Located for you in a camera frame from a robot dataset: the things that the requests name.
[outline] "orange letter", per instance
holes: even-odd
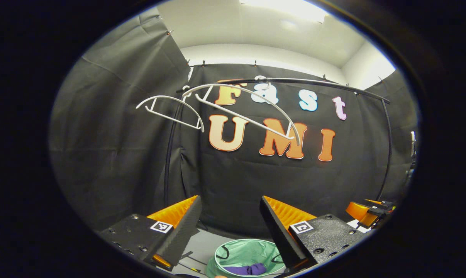
[[[283,127],[281,126],[281,122],[276,119],[265,119],[264,120],[264,125],[266,125],[269,128],[272,128],[273,130],[280,132],[282,134],[286,134],[284,132]],[[295,158],[295,159],[302,159],[303,158],[303,135],[305,134],[305,131],[307,131],[307,126],[302,124],[302,123],[295,123],[295,127],[298,130],[298,135],[300,136],[300,145],[296,145],[296,138],[294,139],[286,139],[284,137],[281,137],[271,131],[266,131],[265,133],[265,142],[264,142],[264,147],[259,150],[259,153],[261,155],[267,155],[267,156],[272,156],[274,155],[275,151],[272,148],[273,144],[276,144],[276,149],[277,149],[277,155],[281,156],[284,154],[288,146],[290,149],[286,153],[286,156],[289,158]],[[288,135],[289,137],[294,137],[295,132],[293,128],[290,129],[290,134]]]
[[[247,120],[243,120],[240,117],[233,117],[233,122],[236,124],[234,138],[231,142],[225,142],[222,140],[222,128],[224,127],[224,123],[227,122],[228,117],[224,115],[211,115],[208,119],[210,120],[208,141],[214,148],[223,151],[233,151],[241,146],[243,143],[245,125],[248,123]]]
[[[218,82],[222,82],[222,81],[233,81],[233,80],[241,80],[241,79],[228,79],[228,80],[219,80]],[[237,87],[246,87],[247,84],[246,83],[239,83],[237,85],[235,85]],[[223,87],[223,86],[220,86],[219,87],[219,97],[217,98],[217,100],[215,101],[215,104],[217,105],[231,105],[231,104],[235,104],[236,103],[236,100],[234,100],[232,97],[231,97],[231,94],[234,93],[234,96],[235,97],[239,97],[241,95],[241,90],[240,89],[236,89],[236,88],[231,88],[231,87]]]
[[[334,130],[323,129],[320,131],[322,133],[322,152],[319,155],[320,161],[330,161],[332,160],[332,155],[330,151],[332,150],[332,139],[335,137],[336,133]]]

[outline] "white ceiling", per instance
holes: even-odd
[[[170,0],[157,6],[180,48],[202,44],[259,44],[301,53],[338,68],[365,39],[328,15],[309,22],[239,0]]]

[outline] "purple cloth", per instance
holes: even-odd
[[[224,269],[238,275],[260,275],[267,270],[261,263],[253,264],[250,267],[225,267]]]

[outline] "ceiling light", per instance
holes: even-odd
[[[327,15],[323,9],[303,0],[240,0],[240,4],[272,8],[319,23],[323,23]]]

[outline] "blue letter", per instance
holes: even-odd
[[[303,110],[316,111],[317,110],[317,95],[311,90],[300,90],[298,93],[300,97],[300,107]]]

